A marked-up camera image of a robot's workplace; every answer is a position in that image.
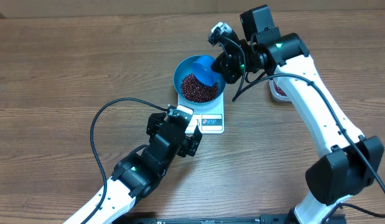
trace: black cable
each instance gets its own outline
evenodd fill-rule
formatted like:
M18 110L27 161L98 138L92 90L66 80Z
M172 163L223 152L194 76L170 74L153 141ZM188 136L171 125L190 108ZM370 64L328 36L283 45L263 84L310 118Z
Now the black cable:
M254 82L254 81L257 81L257 80L259 80L259 79L261 79L265 74L266 74L266 71L263 71L263 72L262 72L262 73L261 73L255 80L253 80L253 82ZM246 78L244 79L244 81L245 81L246 83L250 84L250 83L252 83L252 82L249 81L248 76L249 76L249 72L246 73Z
M98 209L101 208L101 205L103 204L104 202L104 199L105 199L105 195L106 195L106 189L107 189L107 185L106 185L106 176L105 176L105 171L104 171L104 168L101 164L101 161L98 157L98 154L97 154L97 151L95 149L95 145L94 145L94 126L95 126L95 123L97 122L97 119L98 117L100 116L100 114L109 106L117 103L117 102L120 102L120 101L135 101L135 102L139 102L139 103L144 103L145 105L148 105L148 106L151 106L153 108L156 108L158 110L161 110L161 111L166 111L168 112L168 109L165 109L165 108L161 108L160 106L156 106L152 103L149 103L149 102L146 102L144 100L140 100L140 99L135 99L135 98L119 98L117 100L113 100L107 104L105 104L105 106L103 106L98 112L97 114L95 115L94 119L93 119L93 122L91 123L91 128L90 128L90 144L91 144L91 150L93 150L93 154L94 154L94 157L95 157L95 160L97 161L97 164L98 164L98 168L100 168L100 171L101 171L101 175L103 176L103 181L104 181L104 190L103 190L103 193L102 193L102 196L101 196L101 200L100 202L98 202L97 206L94 208L94 210L87 216L87 218L82 221L81 224L85 224L86 222L88 222L92 217L93 215L98 211Z
M254 54L257 54L257 51L255 51L255 49L254 49L254 37L256 36L256 34L257 33L254 33L254 34L252 34L252 36L250 36L250 47L251 47L251 49L252 49L252 52L254 53Z
M130 156L134 155L135 153L139 152L141 149L145 149L146 147L148 147L148 145L140 145L140 146L138 146L137 148L133 149L133 150L128 154L128 156L126 156L126 157L130 157Z
M221 46L221 48L223 49L225 55L226 55L228 58L231 58L230 55L228 54L227 50L225 49L224 44L222 44L221 42L219 42L218 44L219 44L219 45Z
M368 160L365 158L364 154L360 151L360 149L358 149L358 147L356 146L356 144L354 143L354 141L347 135L347 132L346 132L346 129L341 125L340 123L340 120L337 118L337 115L336 113L334 112L332 106L330 105L328 99L326 98L326 96L322 93L321 89L319 89L318 86L316 86L316 84L314 84L313 81L307 79L307 78L304 78L304 77L301 77L300 75L296 75L296 74L290 74L290 73L280 73L280 74L276 74L276 75L271 75L269 77L266 77L266 78L262 78L260 80L256 80L256 81L253 81L251 84L249 84L248 86L246 86L245 88L243 88L243 90L241 90L241 92L239 93L242 94L243 92L245 92L246 90L248 90L249 88L251 88L252 86L254 86L255 84L258 84L258 83L261 83L261 82L264 82L266 80L272 80L273 78L277 78L277 77L292 77L292 78L296 78L296 79L299 79L299 80L303 80L307 83L308 86L312 86L316 91L317 93L320 95L320 97L322 98L323 102L326 104L327 108L329 109L329 112L331 114L331 116L333 117L333 119L336 121L336 125L339 127L340 129L340 132L343 134L343 136L345 137L345 139L349 142L350 145L353 146L353 149L355 151L355 153L357 153L357 155L359 156L359 158L364 162L365 166L371 171L371 173L373 174L374 178L376 179L376 181L378 182L380 188L382 189L382 191L384 192L385 194L385 184L383 183L383 181L381 180L380 176L377 174L377 172L373 169L373 167L371 166L371 164L368 162ZM331 212L322 220L322 223L325 223L327 221L327 219L329 217L331 217L334 212L340 208L340 207L351 207L351 208L354 208L360 212L363 212L363 213L366 213L368 215L371 215L371 216L374 216L374 217L379 217L379 218L385 218L385 214L378 214L378 213L375 213L375 212L370 212L366 209L363 209L359 206L356 206L356 205L352 205L350 203L339 203L337 204L332 210Z
M244 56L244 51L243 51L242 47L239 46L239 44L237 44L235 41L231 40L231 39L228 38L228 37L223 37L223 36L219 36L219 38L225 39L225 40L231 42L233 45L237 46L237 48L239 48L239 50L241 51L242 56L243 56L243 76L242 76L242 79L241 79L241 83L239 84L238 91L236 92L234 98L232 99L232 101L234 102L234 101L235 101L234 99L236 99L236 98L235 98L236 95L237 95L237 94L241 91L241 89L242 89L243 81L244 81L245 76L246 76L246 66L247 66L247 64L246 64L246 57Z

